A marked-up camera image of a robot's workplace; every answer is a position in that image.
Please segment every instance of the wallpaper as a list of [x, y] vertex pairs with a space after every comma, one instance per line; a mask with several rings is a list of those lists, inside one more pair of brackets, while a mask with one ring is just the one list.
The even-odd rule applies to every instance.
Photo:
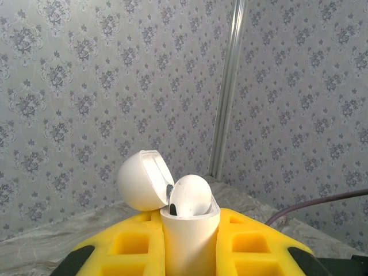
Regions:
[[[223, 178], [278, 209], [367, 187], [368, 2], [251, 1]], [[292, 216], [368, 252], [368, 197]]]
[[119, 201], [157, 149], [208, 171], [231, 4], [0, 0], [0, 237]]

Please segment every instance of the yellow foam block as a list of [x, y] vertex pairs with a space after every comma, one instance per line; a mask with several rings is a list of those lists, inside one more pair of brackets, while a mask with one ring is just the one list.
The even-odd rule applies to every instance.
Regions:
[[[78, 244], [95, 247], [77, 276], [164, 276], [160, 211], [140, 213]], [[221, 209], [216, 244], [217, 276], [304, 276], [288, 252], [305, 245], [249, 217]]]
[[256, 220], [221, 209], [216, 244], [218, 276], [305, 276], [288, 252], [307, 246]]
[[77, 276], [164, 276], [165, 248], [159, 211], [117, 223], [78, 244], [95, 250]]

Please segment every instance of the earbud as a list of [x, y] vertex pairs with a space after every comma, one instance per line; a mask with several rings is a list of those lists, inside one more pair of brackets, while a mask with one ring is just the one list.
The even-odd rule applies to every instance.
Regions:
[[186, 175], [174, 185], [169, 199], [169, 213], [173, 216], [191, 217], [205, 214], [212, 200], [211, 188], [198, 175]]

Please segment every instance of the purple cable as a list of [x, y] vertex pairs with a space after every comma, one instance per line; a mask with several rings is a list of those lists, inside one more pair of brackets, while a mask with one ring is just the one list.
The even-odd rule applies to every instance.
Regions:
[[299, 210], [299, 209], [304, 208], [304, 207], [309, 207], [309, 206], [312, 206], [312, 205], [317, 205], [317, 204], [336, 201], [336, 200], [344, 200], [346, 198], [351, 198], [351, 197], [366, 196], [366, 195], [368, 195], [368, 189], [363, 189], [363, 190], [359, 190], [359, 191], [349, 191], [348, 193], [335, 194], [335, 195], [333, 195], [333, 196], [331, 195], [329, 197], [323, 197], [323, 198], [317, 198], [315, 200], [305, 201], [305, 202], [302, 202], [302, 203], [299, 203], [299, 204], [292, 205], [290, 207], [287, 207], [287, 208], [277, 212], [272, 217], [270, 217], [264, 224], [270, 226], [278, 218], [286, 215], [287, 213], [290, 213], [290, 212], [295, 211], [295, 210]]

